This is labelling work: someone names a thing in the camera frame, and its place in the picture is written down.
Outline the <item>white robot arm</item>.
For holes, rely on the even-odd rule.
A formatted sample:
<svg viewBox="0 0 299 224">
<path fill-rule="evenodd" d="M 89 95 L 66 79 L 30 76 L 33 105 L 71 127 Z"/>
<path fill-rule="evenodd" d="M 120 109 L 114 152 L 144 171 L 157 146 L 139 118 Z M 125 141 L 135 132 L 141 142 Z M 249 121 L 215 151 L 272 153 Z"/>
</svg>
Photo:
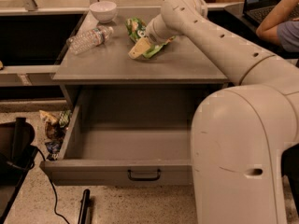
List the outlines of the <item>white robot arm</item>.
<svg viewBox="0 0 299 224">
<path fill-rule="evenodd" d="M 298 69 L 206 16 L 203 0 L 164 0 L 129 55 L 185 35 L 233 84 L 192 119 L 198 224 L 287 224 L 281 158 L 299 143 Z"/>
</svg>

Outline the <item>black robot base left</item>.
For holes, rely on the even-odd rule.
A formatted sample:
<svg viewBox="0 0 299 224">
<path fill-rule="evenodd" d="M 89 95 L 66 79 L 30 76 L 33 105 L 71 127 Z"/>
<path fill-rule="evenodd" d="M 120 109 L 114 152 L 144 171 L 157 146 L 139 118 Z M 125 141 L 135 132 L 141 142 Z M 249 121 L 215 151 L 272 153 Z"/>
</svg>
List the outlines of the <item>black robot base left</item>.
<svg viewBox="0 0 299 224">
<path fill-rule="evenodd" d="M 0 224 L 4 224 L 21 185 L 34 166 L 33 126 L 26 118 L 0 124 Z"/>
</svg>

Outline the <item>person forearm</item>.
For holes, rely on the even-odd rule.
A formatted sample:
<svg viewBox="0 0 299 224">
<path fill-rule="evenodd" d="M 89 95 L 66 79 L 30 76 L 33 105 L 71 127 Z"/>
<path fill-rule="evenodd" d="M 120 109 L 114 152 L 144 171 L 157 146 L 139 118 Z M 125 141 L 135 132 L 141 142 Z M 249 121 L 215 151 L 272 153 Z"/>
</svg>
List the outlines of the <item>person forearm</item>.
<svg viewBox="0 0 299 224">
<path fill-rule="evenodd" d="M 258 26 L 256 35 L 288 52 L 299 52 L 299 20 L 289 19 L 298 4 L 299 0 L 281 0 Z"/>
</svg>

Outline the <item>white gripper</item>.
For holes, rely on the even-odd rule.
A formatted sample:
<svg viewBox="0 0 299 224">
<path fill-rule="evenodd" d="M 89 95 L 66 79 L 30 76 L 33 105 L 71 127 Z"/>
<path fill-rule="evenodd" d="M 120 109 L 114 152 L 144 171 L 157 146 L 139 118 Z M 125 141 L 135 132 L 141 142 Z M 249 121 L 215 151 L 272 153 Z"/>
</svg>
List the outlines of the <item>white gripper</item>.
<svg viewBox="0 0 299 224">
<path fill-rule="evenodd" d="M 146 37 L 141 37 L 128 55 L 132 59 L 136 59 L 151 48 L 151 44 L 160 45 L 167 40 L 180 35 L 180 32 L 171 29 L 166 25 L 162 15 L 153 18 L 146 27 Z"/>
</svg>

